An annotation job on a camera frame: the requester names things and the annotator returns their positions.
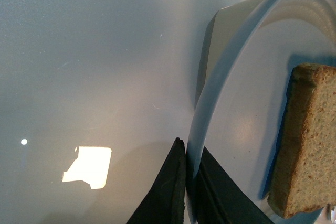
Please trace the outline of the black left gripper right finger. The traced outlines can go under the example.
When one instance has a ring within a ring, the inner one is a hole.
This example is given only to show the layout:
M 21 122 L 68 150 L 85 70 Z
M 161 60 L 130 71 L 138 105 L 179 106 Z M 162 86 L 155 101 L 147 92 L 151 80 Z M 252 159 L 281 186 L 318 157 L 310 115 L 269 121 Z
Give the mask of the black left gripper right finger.
M 272 223 L 235 184 L 207 148 L 196 181 L 198 223 Z

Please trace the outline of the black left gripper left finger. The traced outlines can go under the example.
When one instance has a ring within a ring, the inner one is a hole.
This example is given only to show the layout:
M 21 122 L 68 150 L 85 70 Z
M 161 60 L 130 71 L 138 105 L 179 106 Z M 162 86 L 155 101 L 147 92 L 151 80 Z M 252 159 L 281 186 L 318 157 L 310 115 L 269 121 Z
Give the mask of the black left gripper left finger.
M 183 223 L 186 152 L 176 138 L 152 187 L 127 223 Z

